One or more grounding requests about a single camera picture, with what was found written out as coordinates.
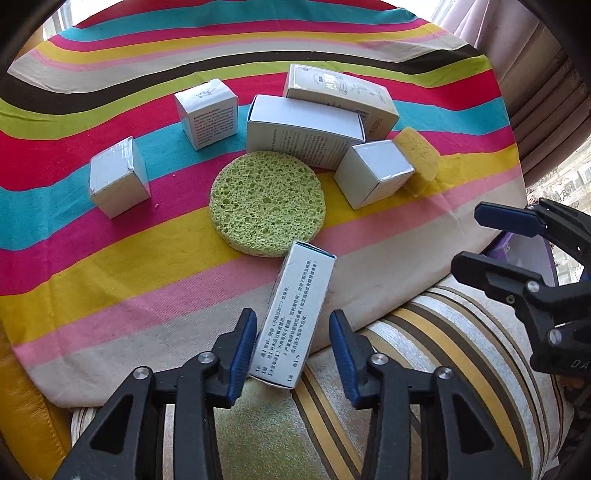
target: medicine box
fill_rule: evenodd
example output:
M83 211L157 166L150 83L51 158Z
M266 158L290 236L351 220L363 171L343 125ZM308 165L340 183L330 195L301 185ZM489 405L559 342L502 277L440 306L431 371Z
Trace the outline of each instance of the medicine box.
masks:
M294 242L271 294L256 340L250 376L275 387L295 388L310 352L336 257Z
M174 100L195 150L238 131L238 97L219 79L175 93Z
M327 105L257 95L246 121L246 151L287 153L336 170L351 145L365 142L361 118Z
M283 96L358 113L368 141L385 139L399 118L385 87L344 73L306 65L290 66Z
M354 210L395 193L412 175L413 166L391 140L352 146L335 182Z
M90 160L90 199L113 218L150 198L142 155L133 137L96 154Z

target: round sponge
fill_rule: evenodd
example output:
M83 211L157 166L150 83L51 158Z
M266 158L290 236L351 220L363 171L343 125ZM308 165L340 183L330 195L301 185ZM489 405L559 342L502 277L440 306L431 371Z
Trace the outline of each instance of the round sponge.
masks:
M284 153L253 152L219 173L209 210L231 247L257 257L282 257L294 240L314 238L326 205L310 167Z

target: green stripe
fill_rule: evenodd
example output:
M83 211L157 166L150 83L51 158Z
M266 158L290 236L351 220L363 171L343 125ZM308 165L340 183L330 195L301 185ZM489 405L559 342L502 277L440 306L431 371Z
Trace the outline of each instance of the green stripe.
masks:
M485 56L461 60L437 70L417 75L392 72L376 67L339 63L336 61L311 61L309 63L310 65L337 72L351 72L358 75L413 83L424 87L447 85L485 72L491 68L491 64ZM44 115L28 112L0 99L0 130L14 138L57 140L93 128L151 100L170 95L171 93L190 88L194 85L199 85L203 82L208 82L214 78L227 80L267 73L287 72L290 64L290 61L270 61L264 64L249 63L232 67L221 67L206 72L195 72L185 77L148 87L107 105L86 112L70 113L68 115Z

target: rainbow striped fabric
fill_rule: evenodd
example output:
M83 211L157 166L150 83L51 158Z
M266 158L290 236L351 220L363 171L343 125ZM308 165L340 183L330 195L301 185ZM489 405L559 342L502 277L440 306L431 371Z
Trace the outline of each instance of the rainbow striped fabric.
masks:
M493 232L481 200L522 206L517 147L491 65L474 48L378 0L125 0L42 43L0 80L0 320L42 392L102 404L135 366L176 367L266 313L277 260L228 247L210 224L213 179L241 155L257 93L280 95L291 62L388 88L401 119L441 152L436 181L357 212L319 174L315 243L339 257L326 310L356 327L449 272ZM220 78L239 132L195 152L172 93ZM133 135L152 191L113 221L87 193L88 162ZM313 346L328 343L325 315Z

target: curtain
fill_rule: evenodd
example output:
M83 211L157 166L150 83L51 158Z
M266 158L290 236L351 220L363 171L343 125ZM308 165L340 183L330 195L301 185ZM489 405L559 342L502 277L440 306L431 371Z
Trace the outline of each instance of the curtain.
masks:
M43 24L43 39L47 40L53 35L70 28L72 22L72 9L70 0L67 0L50 18Z
M518 0L455 0L433 21L491 61L526 185L591 135L587 86L551 32Z

